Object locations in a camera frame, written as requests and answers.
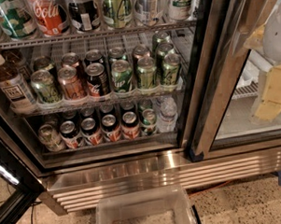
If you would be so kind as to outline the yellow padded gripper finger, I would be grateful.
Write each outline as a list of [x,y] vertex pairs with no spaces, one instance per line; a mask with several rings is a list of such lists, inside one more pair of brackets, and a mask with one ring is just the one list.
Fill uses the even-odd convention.
[[260,103],[254,116],[258,119],[273,120],[281,112],[281,64],[273,67],[267,74]]

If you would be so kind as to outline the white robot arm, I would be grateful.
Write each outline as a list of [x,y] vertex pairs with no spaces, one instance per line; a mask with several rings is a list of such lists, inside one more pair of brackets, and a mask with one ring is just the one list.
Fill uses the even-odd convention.
[[253,116],[272,121],[281,113],[281,3],[266,22],[262,45],[265,56],[276,65],[260,76]]

